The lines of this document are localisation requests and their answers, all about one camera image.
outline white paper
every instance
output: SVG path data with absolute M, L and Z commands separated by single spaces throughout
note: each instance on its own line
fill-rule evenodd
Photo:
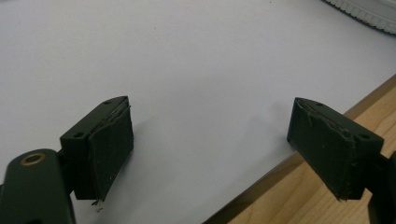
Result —
M 1 179 L 130 97 L 133 155 L 78 223 L 201 223 L 291 155 L 294 97 L 344 112 L 396 73 L 395 37 L 314 0 L 8 0 L 0 21 Z

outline black plastic part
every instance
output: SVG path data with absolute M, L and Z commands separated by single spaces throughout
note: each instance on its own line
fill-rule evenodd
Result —
M 324 104 L 296 98 L 288 141 L 341 200 L 360 199 L 384 140 Z
M 35 158 L 35 155 L 41 155 L 41 158 Z M 64 188 L 61 167 L 54 150 L 30 151 L 8 165 L 0 195 L 0 222 L 75 223 L 73 207 Z
M 394 152 L 388 164 L 384 167 L 386 183 L 381 192 L 374 193 L 369 202 L 369 217 L 371 224 L 396 223 L 396 153 Z
M 134 148 L 127 96 L 107 100 L 61 137 L 60 158 L 77 199 L 104 201 Z

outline screw hole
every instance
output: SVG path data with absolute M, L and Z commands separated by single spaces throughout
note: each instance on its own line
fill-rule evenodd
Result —
M 359 136 L 361 138 L 364 138 L 364 139 L 369 139 L 370 138 L 370 136 L 368 134 L 365 134 L 365 133 L 359 134 Z
M 43 161 L 46 158 L 46 154 L 42 152 L 33 153 L 30 155 L 25 156 L 20 164 L 22 166 L 30 166 L 34 164 L 38 164 L 39 162 Z
M 74 133 L 73 137 L 74 138 L 80 138 L 82 135 L 84 135 L 84 133 Z

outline white sheet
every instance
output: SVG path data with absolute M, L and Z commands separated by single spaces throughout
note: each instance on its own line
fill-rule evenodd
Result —
M 130 97 L 134 153 L 78 223 L 201 223 L 292 153 L 294 97 L 344 112 L 396 73 L 395 37 L 317 0 L 3 0 L 0 50 L 0 179 Z

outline wooden table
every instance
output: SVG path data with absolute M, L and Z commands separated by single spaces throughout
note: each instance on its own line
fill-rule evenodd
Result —
M 382 136 L 389 157 L 396 150 L 396 75 L 345 115 Z M 370 198 L 366 190 L 359 201 L 337 201 L 296 153 L 207 223 L 369 223 Z

